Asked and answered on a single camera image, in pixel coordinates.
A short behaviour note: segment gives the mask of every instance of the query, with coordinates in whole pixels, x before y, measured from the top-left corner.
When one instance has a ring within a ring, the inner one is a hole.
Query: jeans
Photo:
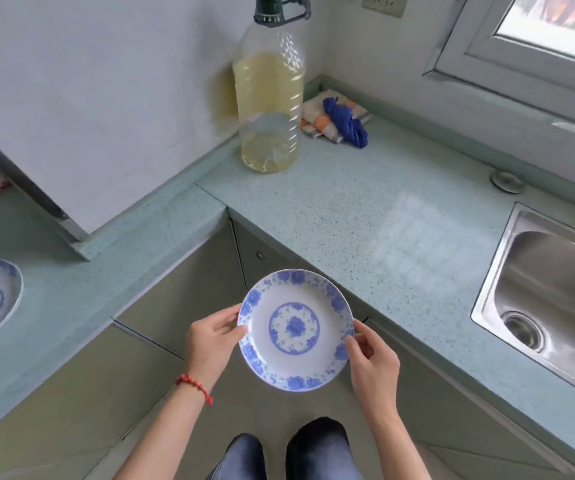
[[[341,423],[319,418],[297,431],[285,452],[287,480],[363,480]],[[207,480],[267,480],[263,448],[256,436],[236,436]]]

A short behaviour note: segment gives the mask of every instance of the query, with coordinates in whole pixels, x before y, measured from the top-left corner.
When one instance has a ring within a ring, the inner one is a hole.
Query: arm
[[[245,335],[245,326],[232,327],[239,308],[241,305],[231,306],[189,328],[187,374],[200,381],[208,394],[236,343]],[[200,390],[181,383],[114,480],[172,480],[204,404],[205,396]]]
[[[396,410],[399,358],[379,334],[355,320],[355,337],[345,346],[352,367],[352,387],[377,443],[386,480],[431,480]]]

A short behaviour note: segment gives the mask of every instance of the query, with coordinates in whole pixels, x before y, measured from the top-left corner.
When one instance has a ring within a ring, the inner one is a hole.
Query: hand
[[[396,385],[401,363],[379,334],[354,320],[354,337],[345,337],[352,368],[352,387],[371,427],[384,419],[398,418]]]
[[[187,332],[186,373],[203,384],[208,394],[230,360],[232,349],[247,327],[235,327],[241,303],[194,322]]]

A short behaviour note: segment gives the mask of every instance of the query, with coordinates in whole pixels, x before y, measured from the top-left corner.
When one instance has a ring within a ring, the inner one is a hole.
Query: power outlet
[[[361,6],[385,15],[401,18],[404,15],[407,0],[363,0]]]

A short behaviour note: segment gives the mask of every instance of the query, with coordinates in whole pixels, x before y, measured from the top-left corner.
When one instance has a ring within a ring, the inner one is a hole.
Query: stainless steel sink
[[[575,386],[575,229],[516,204],[472,320]]]

